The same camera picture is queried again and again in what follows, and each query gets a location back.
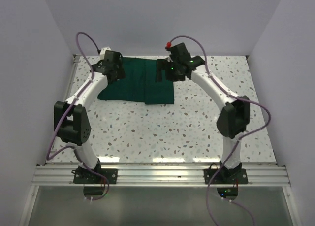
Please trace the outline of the green surgical cloth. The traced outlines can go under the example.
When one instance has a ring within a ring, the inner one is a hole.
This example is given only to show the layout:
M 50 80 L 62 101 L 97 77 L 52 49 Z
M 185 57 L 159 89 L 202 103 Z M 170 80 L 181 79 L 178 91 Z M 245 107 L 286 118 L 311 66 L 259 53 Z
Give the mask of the green surgical cloth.
M 156 82 L 156 65 L 157 60 L 124 57 L 126 78 L 108 85 L 97 98 L 142 102 L 146 105 L 174 104 L 173 82 Z

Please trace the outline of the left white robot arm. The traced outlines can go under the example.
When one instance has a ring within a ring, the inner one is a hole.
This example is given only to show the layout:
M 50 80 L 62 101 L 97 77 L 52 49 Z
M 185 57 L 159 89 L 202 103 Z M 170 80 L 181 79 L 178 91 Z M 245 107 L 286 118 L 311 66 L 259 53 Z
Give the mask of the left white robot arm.
M 101 91 L 109 84 L 124 79 L 126 74 L 122 54 L 108 48 L 99 51 L 97 63 L 87 61 L 87 64 L 91 72 L 82 86 L 66 101 L 58 101 L 54 105 L 54 135 L 70 144 L 79 166 L 86 169 L 86 179 L 97 183 L 101 180 L 102 170 L 97 167 L 99 159 L 89 143 L 91 125 L 87 111 Z

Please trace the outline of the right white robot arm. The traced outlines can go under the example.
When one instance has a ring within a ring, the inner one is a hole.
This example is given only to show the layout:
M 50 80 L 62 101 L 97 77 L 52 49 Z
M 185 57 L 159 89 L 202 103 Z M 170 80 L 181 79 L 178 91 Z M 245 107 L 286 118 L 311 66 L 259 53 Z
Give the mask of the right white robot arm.
M 156 62 L 156 82 L 163 78 L 171 82 L 191 80 L 203 89 L 214 101 L 220 114 L 216 121 L 217 130 L 223 137 L 223 153 L 219 171 L 220 179 L 225 183 L 232 182 L 237 177 L 236 170 L 241 168 L 240 141 L 250 122 L 250 104 L 247 96 L 238 96 L 224 83 L 217 80 L 212 73 L 206 75 L 197 70 L 207 65 L 200 56 L 192 57 L 184 43 L 172 45 L 168 42 L 166 51 L 169 56 Z

